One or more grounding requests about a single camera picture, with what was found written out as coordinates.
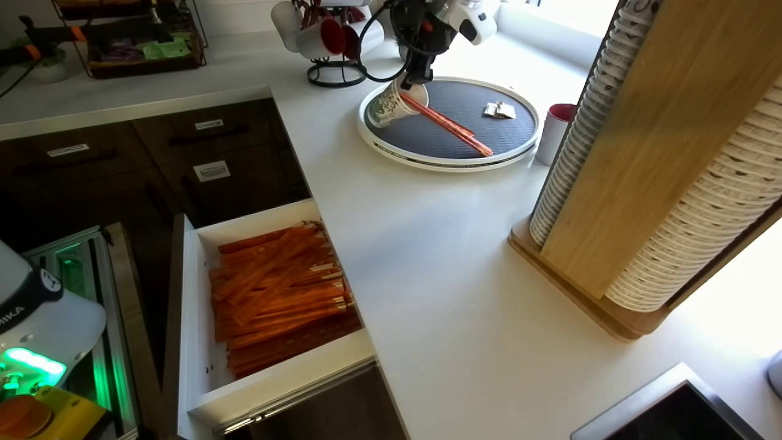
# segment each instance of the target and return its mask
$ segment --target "green light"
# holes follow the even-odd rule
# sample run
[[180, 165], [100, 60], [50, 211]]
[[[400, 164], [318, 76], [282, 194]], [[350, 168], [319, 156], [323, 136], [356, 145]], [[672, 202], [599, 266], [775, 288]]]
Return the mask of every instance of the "green light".
[[23, 348], [9, 348], [0, 355], [3, 394], [33, 394], [41, 385], [55, 385], [64, 374], [65, 363]]

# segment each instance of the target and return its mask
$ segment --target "plate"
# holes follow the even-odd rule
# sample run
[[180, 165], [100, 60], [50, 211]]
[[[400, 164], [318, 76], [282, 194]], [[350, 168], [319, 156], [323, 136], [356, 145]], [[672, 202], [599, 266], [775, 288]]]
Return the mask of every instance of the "plate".
[[[370, 90], [358, 104], [361, 140], [386, 159], [413, 168], [443, 174], [474, 174], [509, 165], [532, 152], [539, 117], [534, 108], [518, 92], [480, 82], [472, 79], [435, 79], [427, 82], [429, 108], [450, 120], [469, 126], [484, 145], [494, 148], [491, 156], [479, 156], [472, 147], [444, 132], [422, 115], [411, 115], [389, 126], [366, 124], [366, 104], [386, 85]], [[485, 103], [512, 104], [512, 120], [484, 117]]]

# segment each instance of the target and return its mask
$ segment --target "kitchen counter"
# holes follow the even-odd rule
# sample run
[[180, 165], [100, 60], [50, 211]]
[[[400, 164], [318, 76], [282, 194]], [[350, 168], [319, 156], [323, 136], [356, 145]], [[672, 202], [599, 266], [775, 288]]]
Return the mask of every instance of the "kitchen counter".
[[[370, 152], [356, 104], [377, 87], [306, 82], [275, 33], [215, 38], [198, 70], [23, 81], [0, 101], [0, 140], [273, 96], [345, 264], [406, 429], [440, 437], [566, 437], [665, 370], [688, 363], [763, 437], [782, 437], [764, 362], [782, 349], [782, 225], [658, 333], [626, 341], [510, 249], [545, 172], [429, 174]], [[584, 70], [495, 37], [447, 51], [435, 74], [509, 85], [539, 113], [577, 101]]]

